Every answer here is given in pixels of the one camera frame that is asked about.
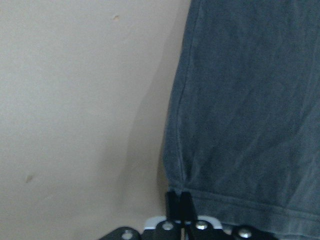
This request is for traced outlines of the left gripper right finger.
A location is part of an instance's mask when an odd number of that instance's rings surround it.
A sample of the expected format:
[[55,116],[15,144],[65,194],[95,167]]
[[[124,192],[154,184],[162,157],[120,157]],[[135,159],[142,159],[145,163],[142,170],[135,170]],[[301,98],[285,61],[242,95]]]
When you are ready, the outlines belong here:
[[183,224],[189,224],[197,220],[197,212],[190,192],[183,191],[179,200],[180,220]]

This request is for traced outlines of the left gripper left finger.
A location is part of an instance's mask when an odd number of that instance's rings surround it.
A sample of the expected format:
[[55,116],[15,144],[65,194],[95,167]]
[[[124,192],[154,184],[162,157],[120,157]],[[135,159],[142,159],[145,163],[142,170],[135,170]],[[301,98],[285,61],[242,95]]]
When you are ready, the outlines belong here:
[[180,196],[175,191],[168,191],[165,194],[165,214],[168,221],[182,223]]

